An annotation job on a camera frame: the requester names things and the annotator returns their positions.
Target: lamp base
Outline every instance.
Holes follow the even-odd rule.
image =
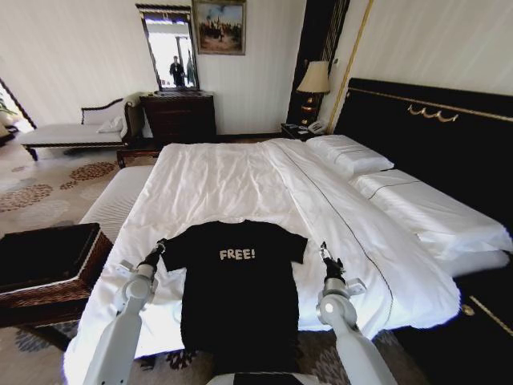
[[[301,106],[301,124],[307,126],[311,124],[317,116],[317,98],[310,96],[305,104]]]

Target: black headboard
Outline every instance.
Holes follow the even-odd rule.
[[[334,133],[513,230],[513,96],[353,78]]]

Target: white wall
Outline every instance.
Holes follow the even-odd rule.
[[[37,125],[80,107],[157,89],[135,3],[0,0],[0,76]],[[275,132],[285,121],[306,0],[247,0],[246,55],[198,55],[219,133]]]
[[[326,121],[366,4],[349,4],[336,52],[342,64],[333,67],[332,91],[320,110]],[[511,0],[374,0],[349,79],[513,95],[511,39]]]

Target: potted plant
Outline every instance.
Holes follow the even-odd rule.
[[[6,102],[3,100],[3,95],[0,92],[0,123],[6,127],[9,127],[17,121],[19,121],[20,119],[20,115],[7,108]]]

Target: lampshade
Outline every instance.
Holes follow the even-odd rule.
[[[329,92],[328,62],[310,62],[297,90],[310,93]]]

